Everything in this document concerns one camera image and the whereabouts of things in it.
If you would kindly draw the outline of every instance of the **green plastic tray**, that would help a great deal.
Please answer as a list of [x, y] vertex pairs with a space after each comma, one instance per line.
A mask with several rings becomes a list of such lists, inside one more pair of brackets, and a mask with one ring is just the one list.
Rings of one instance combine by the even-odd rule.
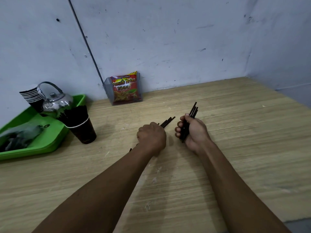
[[[74, 106], [85, 105], [85, 99], [86, 96], [84, 94], [73, 96]], [[28, 107], [21, 114], [1, 128], [0, 133], [4, 132], [8, 128], [16, 127], [29, 121], [33, 121], [42, 126], [47, 124], [50, 126], [45, 128], [27, 148], [0, 152], [0, 160], [52, 152], [58, 148], [69, 131], [69, 129], [66, 128], [62, 122], [49, 116], [42, 117], [33, 107]]]

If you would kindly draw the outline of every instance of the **person's left hand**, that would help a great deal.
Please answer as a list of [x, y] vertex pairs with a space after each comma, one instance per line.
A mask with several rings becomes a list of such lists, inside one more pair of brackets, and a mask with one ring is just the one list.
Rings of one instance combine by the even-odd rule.
[[166, 146], [166, 132], [163, 127], [155, 122], [140, 127], [138, 129], [137, 139], [139, 142], [146, 144], [159, 152]]

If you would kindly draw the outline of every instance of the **metal kettle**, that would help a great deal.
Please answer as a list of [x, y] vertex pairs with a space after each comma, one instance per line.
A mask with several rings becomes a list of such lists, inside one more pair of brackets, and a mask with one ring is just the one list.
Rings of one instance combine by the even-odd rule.
[[[46, 98], [46, 96], [42, 93], [40, 86], [41, 84], [46, 83], [50, 84], [54, 88], [56, 88], [59, 92], [59, 94], [51, 93], [51, 99]], [[42, 109], [43, 114], [49, 115], [51, 117], [57, 118], [61, 112], [63, 112], [65, 109], [71, 109], [72, 103], [73, 103], [73, 97], [69, 94], [64, 93], [58, 86], [51, 82], [41, 82], [37, 86], [37, 91], [41, 95], [41, 97], [44, 99]]]

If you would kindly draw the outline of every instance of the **dark vertical strip on wall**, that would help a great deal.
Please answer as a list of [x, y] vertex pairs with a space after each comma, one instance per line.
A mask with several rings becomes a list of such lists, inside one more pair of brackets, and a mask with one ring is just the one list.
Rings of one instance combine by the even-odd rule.
[[92, 60], [93, 60], [93, 63], [94, 63], [94, 65], [95, 65], [95, 68], [96, 68], [96, 70], [97, 70], [98, 76], [99, 76], [99, 78], [100, 78], [100, 80], [101, 80], [101, 83], [104, 85], [103, 78], [101, 77], [101, 74], [100, 74], [99, 69], [98, 69], [98, 67], [97, 67], [96, 61], [95, 61], [94, 56], [93, 56], [93, 54], [92, 54], [92, 51], [91, 51], [91, 49], [90, 49], [90, 47], [89, 47], [89, 44], [88, 44], [88, 42], [87, 42], [87, 40], [86, 40], [86, 38], [85, 38], [85, 35], [84, 35], [83, 30], [82, 30], [82, 28], [81, 28], [81, 25], [80, 25], [80, 22], [79, 22], [79, 20], [78, 20], [77, 15], [76, 15], [76, 12], [75, 12], [75, 10], [74, 10], [74, 8], [73, 8], [73, 6], [72, 6], [71, 0], [68, 0], [68, 2], [69, 2], [69, 5], [70, 5], [70, 8], [71, 8], [71, 10], [72, 10], [73, 15], [75, 16], [76, 22], [77, 22], [77, 24], [78, 24], [78, 26], [79, 26], [80, 32], [81, 32], [82, 37], [83, 37], [83, 39], [84, 39], [84, 42], [85, 42], [85, 44], [86, 44], [86, 46], [87, 46], [87, 49], [88, 49], [88, 51], [89, 51], [89, 53], [90, 53], [90, 55], [91, 55], [91, 58], [92, 58]]

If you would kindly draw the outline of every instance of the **wooden table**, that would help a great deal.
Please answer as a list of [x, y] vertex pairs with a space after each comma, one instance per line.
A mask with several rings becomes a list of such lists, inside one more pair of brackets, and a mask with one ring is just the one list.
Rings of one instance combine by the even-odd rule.
[[[30, 232], [83, 184], [137, 143], [138, 128], [189, 112], [197, 101], [213, 140], [251, 189], [283, 221], [311, 217], [311, 110], [248, 79], [144, 94], [144, 101], [94, 102], [97, 139], [71, 133], [53, 153], [0, 162], [0, 232]], [[115, 232], [223, 232], [198, 158], [174, 137], [147, 165]]]

